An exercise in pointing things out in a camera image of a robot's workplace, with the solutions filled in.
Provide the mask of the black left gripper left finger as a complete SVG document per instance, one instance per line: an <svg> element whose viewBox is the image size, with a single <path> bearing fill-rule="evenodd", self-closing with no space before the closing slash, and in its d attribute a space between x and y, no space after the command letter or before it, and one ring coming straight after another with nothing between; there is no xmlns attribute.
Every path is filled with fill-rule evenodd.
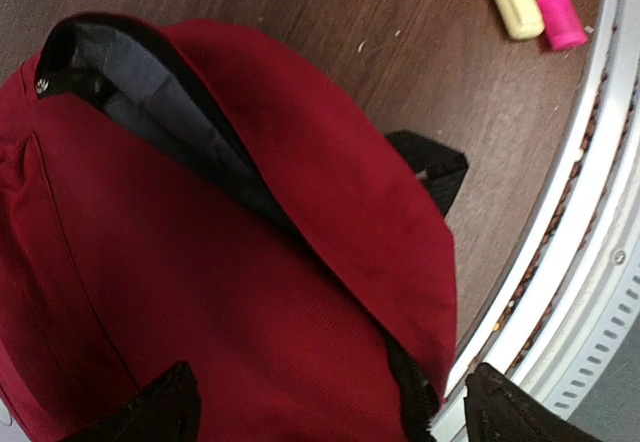
<svg viewBox="0 0 640 442"><path fill-rule="evenodd" d="M201 396L192 367L179 361L135 395L67 434L65 441L196 441Z"/></svg>

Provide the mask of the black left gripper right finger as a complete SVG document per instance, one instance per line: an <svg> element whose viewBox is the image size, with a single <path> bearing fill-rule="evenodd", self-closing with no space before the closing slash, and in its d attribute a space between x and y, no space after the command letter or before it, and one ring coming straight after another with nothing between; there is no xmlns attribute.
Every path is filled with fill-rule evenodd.
<svg viewBox="0 0 640 442"><path fill-rule="evenodd" d="M471 442L598 442L561 419L488 363L466 378L466 430Z"/></svg>

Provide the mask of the red student backpack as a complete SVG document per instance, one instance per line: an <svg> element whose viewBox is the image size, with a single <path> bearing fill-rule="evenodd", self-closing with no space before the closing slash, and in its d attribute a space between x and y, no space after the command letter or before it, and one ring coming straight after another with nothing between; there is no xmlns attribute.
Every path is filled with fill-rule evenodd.
<svg viewBox="0 0 640 442"><path fill-rule="evenodd" d="M1 87L2 402L58 441L185 362L202 441L429 440L467 169L255 30L58 22Z"/></svg>

